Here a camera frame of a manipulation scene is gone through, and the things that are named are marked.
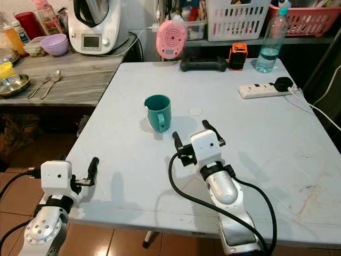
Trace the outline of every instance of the spoon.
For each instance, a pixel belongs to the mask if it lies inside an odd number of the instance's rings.
[[[48,95],[48,93],[49,93],[49,91],[51,90],[51,88],[52,88],[52,86],[54,85],[54,83],[58,82],[58,81],[60,80],[60,78],[61,78],[61,71],[60,71],[60,70],[57,70],[57,71],[52,75],[52,78],[51,78],[52,83],[51,83],[50,87],[47,89],[47,91],[41,96],[41,98],[40,98],[41,100],[44,99],[44,98]]]
[[[44,80],[41,84],[39,84],[39,85],[36,87],[36,89],[35,89],[30,95],[28,95],[27,98],[28,98],[28,99],[32,98],[33,95],[36,94],[36,92],[39,90],[39,88],[42,87],[43,84],[47,83],[47,82],[50,81],[50,80],[51,80],[51,76],[50,76],[50,75],[47,75],[47,76],[45,77],[45,80]]]

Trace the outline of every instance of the power strip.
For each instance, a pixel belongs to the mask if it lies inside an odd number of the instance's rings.
[[[239,93],[243,99],[283,96],[291,94],[289,91],[279,92],[276,90],[274,83],[265,84],[245,84],[239,87]]]

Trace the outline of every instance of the mug handle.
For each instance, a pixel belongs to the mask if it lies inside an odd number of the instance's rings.
[[[165,125],[166,125],[164,114],[158,114],[158,119],[159,119],[160,132],[163,132],[165,130]]]

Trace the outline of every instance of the pink round device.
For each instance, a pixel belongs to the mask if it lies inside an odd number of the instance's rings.
[[[181,52],[187,41],[187,30],[177,20],[167,20],[160,26],[156,36],[156,49],[165,59],[174,59]]]

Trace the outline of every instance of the white wall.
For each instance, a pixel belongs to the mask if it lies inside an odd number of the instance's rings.
[[[150,27],[154,22],[152,0],[123,0],[126,4],[129,30],[139,33],[145,27]],[[49,0],[57,12],[62,7],[68,7],[69,0]],[[31,0],[0,0],[0,10],[13,17],[12,13],[34,11],[35,5]],[[145,61],[158,61],[159,55],[155,49],[156,34],[146,30],[140,37]]]

